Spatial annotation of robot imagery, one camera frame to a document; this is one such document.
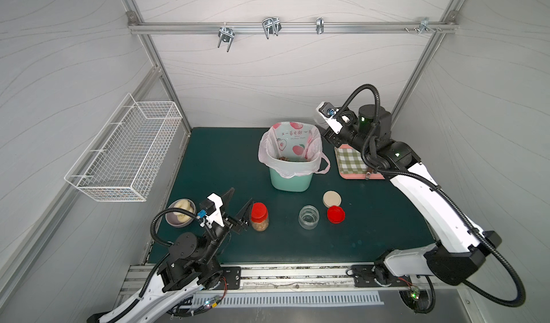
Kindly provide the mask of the beige jar lid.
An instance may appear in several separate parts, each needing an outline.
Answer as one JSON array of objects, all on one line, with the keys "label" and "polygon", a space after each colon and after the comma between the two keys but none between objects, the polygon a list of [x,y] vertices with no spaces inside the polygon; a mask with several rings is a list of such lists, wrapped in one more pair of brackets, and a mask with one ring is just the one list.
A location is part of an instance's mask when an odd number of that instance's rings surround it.
[{"label": "beige jar lid", "polygon": [[342,203],[342,197],[336,191],[327,191],[322,197],[322,202],[327,208],[340,206]]}]

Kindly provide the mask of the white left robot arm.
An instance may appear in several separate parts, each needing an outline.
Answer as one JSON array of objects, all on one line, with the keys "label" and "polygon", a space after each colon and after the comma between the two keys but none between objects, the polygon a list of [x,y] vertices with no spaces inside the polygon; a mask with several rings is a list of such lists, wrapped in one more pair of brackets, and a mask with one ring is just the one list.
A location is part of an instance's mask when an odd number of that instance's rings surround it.
[{"label": "white left robot arm", "polygon": [[[225,194],[211,194],[198,208],[183,208],[173,203],[157,214],[150,224],[150,235],[156,244],[167,247],[167,254],[149,271],[139,291],[110,312],[93,314],[88,322],[154,322],[164,314],[173,317],[193,317],[218,306],[224,294],[206,300],[196,309],[182,305],[203,290],[219,289],[227,292],[237,289],[239,267],[223,268],[217,259],[219,248],[230,233],[239,234],[250,224],[254,200],[232,217],[225,211],[234,194],[230,188]],[[157,225],[167,214],[187,216],[203,228],[198,236],[192,232],[181,234],[175,241],[159,237]]]}]

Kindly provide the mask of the red jar lid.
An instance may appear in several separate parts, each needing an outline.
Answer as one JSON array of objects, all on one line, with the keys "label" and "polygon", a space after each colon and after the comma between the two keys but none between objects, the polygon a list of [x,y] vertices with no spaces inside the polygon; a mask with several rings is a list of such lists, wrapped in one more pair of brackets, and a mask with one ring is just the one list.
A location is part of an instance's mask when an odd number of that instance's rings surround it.
[{"label": "red jar lid", "polygon": [[329,220],[330,223],[340,224],[345,220],[345,218],[346,218],[346,213],[341,207],[337,205],[333,205],[328,208],[327,219]]}]

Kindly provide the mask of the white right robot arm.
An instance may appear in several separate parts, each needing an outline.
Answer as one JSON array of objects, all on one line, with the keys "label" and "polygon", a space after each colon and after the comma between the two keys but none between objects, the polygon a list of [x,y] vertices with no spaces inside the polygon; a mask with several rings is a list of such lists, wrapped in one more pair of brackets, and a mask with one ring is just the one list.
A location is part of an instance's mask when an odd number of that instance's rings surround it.
[{"label": "white right robot arm", "polygon": [[[435,243],[406,250],[386,251],[374,263],[372,275],[381,287],[402,276],[436,277],[451,286],[465,285],[504,307],[521,307],[527,291],[512,265],[499,253],[502,242],[495,231],[474,223],[433,181],[417,153],[391,137],[392,115],[382,107],[378,89],[365,84],[335,107],[322,102],[316,108],[326,128],[322,136],[335,147],[349,145],[375,174],[395,186],[415,206],[435,234]],[[468,281],[492,256],[507,271],[516,288],[513,299],[498,298]]]}]

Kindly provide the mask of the glass peanut jar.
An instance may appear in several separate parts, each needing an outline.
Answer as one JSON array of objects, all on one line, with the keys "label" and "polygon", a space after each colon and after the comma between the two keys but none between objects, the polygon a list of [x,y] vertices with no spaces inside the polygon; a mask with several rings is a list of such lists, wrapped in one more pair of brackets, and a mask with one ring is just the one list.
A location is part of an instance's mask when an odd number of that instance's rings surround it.
[{"label": "glass peanut jar", "polygon": [[299,211],[299,225],[306,230],[312,230],[319,223],[319,211],[312,205],[306,205]]}]

